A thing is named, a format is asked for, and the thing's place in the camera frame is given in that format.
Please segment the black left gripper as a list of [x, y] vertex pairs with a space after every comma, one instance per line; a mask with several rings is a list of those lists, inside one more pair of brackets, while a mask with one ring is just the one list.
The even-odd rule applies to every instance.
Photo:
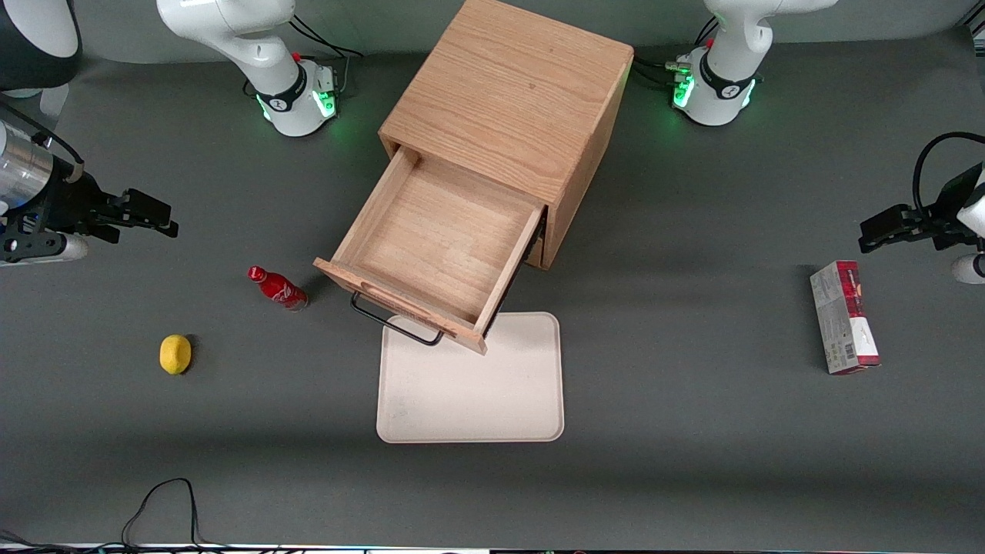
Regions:
[[929, 207], [931, 219], [907, 204], [896, 204], [883, 217], [860, 224], [859, 249], [863, 255], [886, 245], [918, 242], [923, 229], [938, 229], [935, 242], [968, 243], [983, 248], [984, 176], [981, 162], [954, 176], [943, 185]]

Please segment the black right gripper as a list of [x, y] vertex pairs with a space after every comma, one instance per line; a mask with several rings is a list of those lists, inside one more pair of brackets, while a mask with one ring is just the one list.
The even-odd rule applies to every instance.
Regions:
[[[102, 206], [105, 216], [92, 216], [92, 211]], [[61, 171], [54, 171], [38, 210], [44, 207], [45, 224], [34, 221], [35, 231], [91, 236], [113, 245], [119, 243], [123, 228], [152, 230], [169, 238], [179, 234], [179, 224], [170, 220], [169, 204], [137, 189], [109, 198], [88, 173], [69, 183]]]

